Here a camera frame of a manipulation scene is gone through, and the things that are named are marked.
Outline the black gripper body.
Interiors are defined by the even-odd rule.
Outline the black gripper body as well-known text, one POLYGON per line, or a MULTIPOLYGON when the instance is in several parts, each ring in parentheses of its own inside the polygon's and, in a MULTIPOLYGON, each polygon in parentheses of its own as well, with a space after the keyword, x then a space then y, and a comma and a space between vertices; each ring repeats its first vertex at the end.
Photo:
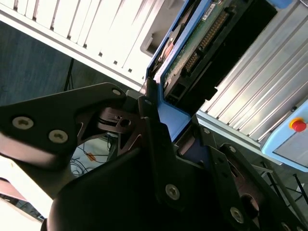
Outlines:
POLYGON ((149 153, 135 149, 68 183, 46 231, 228 231, 230 215, 208 171, 174 156, 154 182, 149 153))

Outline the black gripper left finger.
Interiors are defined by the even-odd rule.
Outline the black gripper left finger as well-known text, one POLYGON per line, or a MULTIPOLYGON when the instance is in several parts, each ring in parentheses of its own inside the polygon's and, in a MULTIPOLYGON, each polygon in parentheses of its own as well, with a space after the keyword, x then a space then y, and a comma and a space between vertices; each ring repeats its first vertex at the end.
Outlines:
POLYGON ((159 184, 167 172, 163 162, 171 163, 175 154, 155 99, 152 90, 133 98, 102 83, 3 106, 0 152, 33 169, 60 172, 79 145, 115 132, 124 136, 116 159, 135 149, 149 153, 159 184))

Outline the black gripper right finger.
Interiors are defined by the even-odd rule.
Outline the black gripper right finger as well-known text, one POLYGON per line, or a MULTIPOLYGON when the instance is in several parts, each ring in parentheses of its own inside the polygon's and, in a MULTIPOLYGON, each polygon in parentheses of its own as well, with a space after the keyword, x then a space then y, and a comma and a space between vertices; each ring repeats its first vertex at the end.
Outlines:
POLYGON ((194 137, 190 159, 209 172, 213 227, 220 231, 306 231, 308 228, 238 151, 228 143, 215 147, 210 130, 191 119, 194 137))

